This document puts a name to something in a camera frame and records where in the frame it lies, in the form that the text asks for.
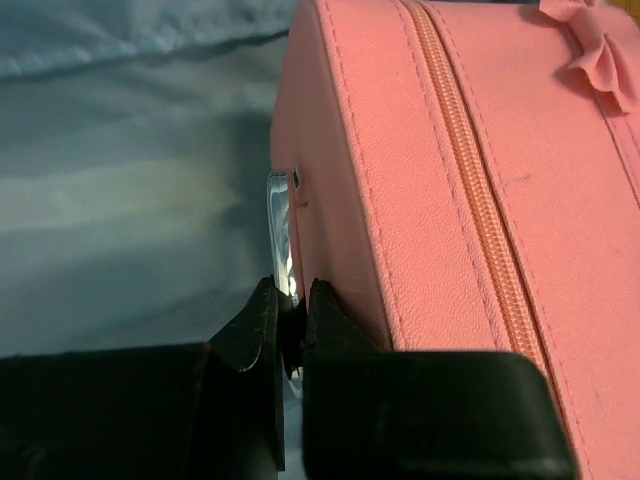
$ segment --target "pink case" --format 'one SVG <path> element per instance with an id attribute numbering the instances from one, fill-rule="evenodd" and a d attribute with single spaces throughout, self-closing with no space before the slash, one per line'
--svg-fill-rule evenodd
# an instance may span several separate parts
<path id="1" fill-rule="evenodd" d="M 300 293 L 378 343 L 515 350 L 582 478 L 640 478 L 640 32 L 592 2 L 301 0 L 272 129 Z"/>

